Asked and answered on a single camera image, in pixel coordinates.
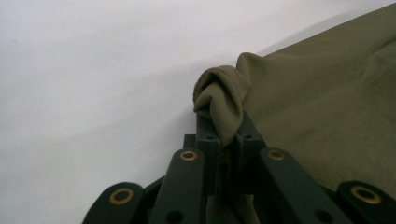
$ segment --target canvas cloth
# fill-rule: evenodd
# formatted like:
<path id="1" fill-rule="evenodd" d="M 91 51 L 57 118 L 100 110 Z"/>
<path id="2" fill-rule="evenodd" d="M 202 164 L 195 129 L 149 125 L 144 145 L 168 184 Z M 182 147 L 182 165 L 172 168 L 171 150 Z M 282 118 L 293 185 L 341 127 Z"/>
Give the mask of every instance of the canvas cloth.
<path id="1" fill-rule="evenodd" d="M 245 110 L 267 145 L 286 149 L 319 184 L 360 180 L 395 198 L 395 23 L 396 4 L 265 57 L 242 53 L 236 67 L 201 75 L 194 111 L 228 145 Z"/>

